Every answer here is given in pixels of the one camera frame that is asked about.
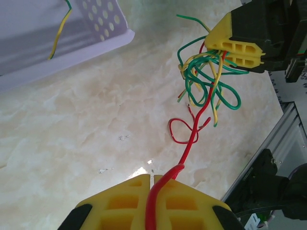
perforated basket wall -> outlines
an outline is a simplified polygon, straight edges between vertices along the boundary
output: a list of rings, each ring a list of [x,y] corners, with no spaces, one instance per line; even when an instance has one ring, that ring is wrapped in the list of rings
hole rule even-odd
[[[134,32],[116,0],[70,0],[56,53],[48,60],[65,0],[0,1],[0,92],[130,43]]]

marble surface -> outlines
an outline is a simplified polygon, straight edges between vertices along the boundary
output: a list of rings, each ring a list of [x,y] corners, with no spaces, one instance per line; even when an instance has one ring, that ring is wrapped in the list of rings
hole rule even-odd
[[[192,124],[177,50],[202,36],[239,0],[119,1],[131,44],[0,95],[0,228],[56,229],[81,200],[141,173],[164,174],[185,148],[167,123]],[[200,43],[183,52],[187,59]],[[178,180],[221,198],[282,115],[267,73],[224,76],[242,107],[221,105]],[[229,92],[225,93],[235,103]],[[212,116],[210,109],[202,116]],[[174,124],[177,138],[189,130]]]

basket hole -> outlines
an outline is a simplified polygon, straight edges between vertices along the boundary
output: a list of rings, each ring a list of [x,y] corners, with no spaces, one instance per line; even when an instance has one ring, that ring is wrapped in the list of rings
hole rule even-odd
[[[88,13],[88,17],[89,17],[89,19],[90,19],[91,21],[94,19],[92,13]]]
[[[83,8],[87,9],[87,4],[85,1],[82,3],[82,5],[83,5]]]
[[[130,230],[133,215],[115,215],[102,217],[99,229],[101,230]]]
[[[200,218],[192,218],[192,217],[170,217],[169,218],[172,230],[205,230],[205,226],[203,224],[202,219]]]
[[[114,30],[114,25],[113,25],[113,23],[109,23],[109,26],[110,26],[110,30]]]
[[[107,8],[109,9],[109,11],[113,11],[113,4],[111,2],[108,2]]]
[[[231,43],[228,43],[228,42],[223,42],[223,43],[222,43],[222,46],[223,46],[224,48],[227,48],[227,49],[232,49],[232,44],[231,44]]]
[[[92,6],[92,11],[93,11],[94,14],[97,14],[97,8],[96,8],[96,6]]]
[[[254,62],[251,61],[251,60],[245,60],[245,65],[246,66],[252,66],[252,65],[254,65]]]
[[[99,26],[97,24],[94,25],[95,30],[98,32],[99,31]]]
[[[236,59],[236,64],[243,65],[243,59],[237,58]]]
[[[197,210],[194,199],[177,195],[166,199],[166,209]]]
[[[107,19],[107,11],[102,11],[102,15],[105,19]]]
[[[109,34],[109,31],[108,31],[107,29],[105,29],[105,36],[106,36],[106,37],[109,37],[109,35],[110,35],[110,34]]]
[[[116,24],[119,24],[120,21],[119,21],[119,17],[117,15],[114,16],[114,21],[115,21]]]
[[[240,44],[236,44],[236,51],[242,52],[243,51],[243,46],[240,45]]]
[[[137,208],[138,203],[137,195],[116,195],[110,199],[107,209]]]
[[[255,53],[255,52],[256,52],[256,49],[255,49],[254,47],[252,47],[252,46],[246,46],[245,51],[246,51],[247,53]]]
[[[98,22],[99,22],[100,25],[103,25],[103,24],[104,24],[104,21],[102,20],[101,17],[98,18]]]

rectangular slot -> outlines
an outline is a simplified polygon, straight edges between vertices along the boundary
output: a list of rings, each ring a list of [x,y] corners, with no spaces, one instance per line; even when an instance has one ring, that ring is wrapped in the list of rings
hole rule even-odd
[[[236,64],[240,65],[240,66],[243,66],[243,59],[237,58],[236,59]]]
[[[246,66],[253,66],[253,65],[254,65],[254,61],[245,60],[245,65],[246,65]]]
[[[256,52],[256,49],[252,46],[246,46],[245,52],[254,54]]]
[[[137,208],[138,203],[137,195],[116,195],[110,199],[107,209]]]
[[[223,42],[223,43],[222,43],[222,46],[223,46],[225,49],[232,49],[232,44],[231,44],[231,43],[228,43],[228,42]]]
[[[117,215],[111,217],[102,217],[101,230],[130,230],[133,221],[133,215]]]
[[[206,230],[203,220],[201,218],[192,217],[170,217],[172,230]]]
[[[166,209],[197,210],[197,206],[193,198],[177,195],[166,199]]]
[[[243,46],[240,44],[236,44],[236,51],[243,52]]]
[[[229,60],[229,61],[234,61],[232,57],[226,57],[225,59]]]

tangled wires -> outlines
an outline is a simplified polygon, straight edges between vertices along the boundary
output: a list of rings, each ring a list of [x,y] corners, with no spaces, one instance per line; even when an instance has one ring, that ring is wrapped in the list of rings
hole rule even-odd
[[[200,23],[208,32],[210,32],[210,29],[200,20],[196,18],[191,18],[191,17],[186,17],[186,16],[181,16],[178,15],[178,17],[186,18],[186,19],[191,19],[194,21],[197,21]],[[193,118],[193,129],[188,126],[186,122],[179,118],[173,118],[169,121],[169,129],[171,132],[171,136],[174,141],[175,138],[173,136],[173,132],[171,129],[171,123],[172,121],[179,120],[182,121],[188,128],[192,131],[191,136],[187,142],[178,142],[180,144],[187,144],[186,149],[184,150],[184,153],[182,154],[182,157],[175,167],[170,169],[150,190],[149,195],[147,197],[147,203],[146,203],[146,213],[145,213],[145,228],[146,230],[156,230],[156,201],[158,197],[159,191],[162,189],[162,187],[170,180],[170,179],[176,179],[178,173],[184,169],[184,162],[190,152],[190,149],[192,147],[192,144],[197,142],[198,140],[198,132],[203,129],[210,121],[210,118],[206,120],[206,122],[201,126],[198,127],[198,122],[200,119],[201,114],[207,109],[209,103],[211,104],[212,110],[213,110],[213,116],[214,116],[214,126],[217,125],[217,109],[219,108],[219,105],[221,103],[224,103],[228,108],[236,110],[241,106],[241,99],[238,93],[235,91],[234,88],[230,87],[229,85],[222,83],[220,81],[220,77],[222,75],[230,75],[230,74],[247,74],[248,71],[241,71],[237,69],[230,68],[226,65],[224,65],[224,61],[228,62],[229,64],[233,65],[236,67],[236,64],[227,60],[226,57],[228,55],[228,52],[226,51],[220,51],[220,50],[209,50],[205,53],[202,53],[202,48],[204,46],[204,43],[201,46],[200,53],[197,55],[193,55],[190,57],[185,63],[183,63],[182,58],[180,56],[180,52],[185,49],[186,47],[200,41],[204,40],[206,36],[200,37],[182,48],[179,49],[177,56],[179,59],[179,70],[181,73],[182,78],[185,80],[185,90],[180,94],[178,101],[182,99],[182,97],[185,95],[185,93],[188,93],[189,100],[192,104],[201,107],[200,111],[197,113],[197,115],[194,117],[193,113],[190,111],[190,114],[192,115]],[[209,77],[207,74],[202,72],[202,69],[209,64],[212,73],[213,73],[213,78]],[[213,64],[218,65],[218,71],[216,72]],[[227,70],[228,72],[222,73],[222,69]],[[206,79],[206,81],[203,81],[204,79],[199,79],[198,76],[202,76],[203,78]],[[191,92],[191,86],[195,83],[197,88],[199,90],[203,90],[203,96],[202,98],[197,101]],[[236,97],[237,99],[237,105],[231,105],[224,97],[223,97],[223,87],[229,89]],[[214,105],[214,96],[217,94],[219,100],[216,105]]]

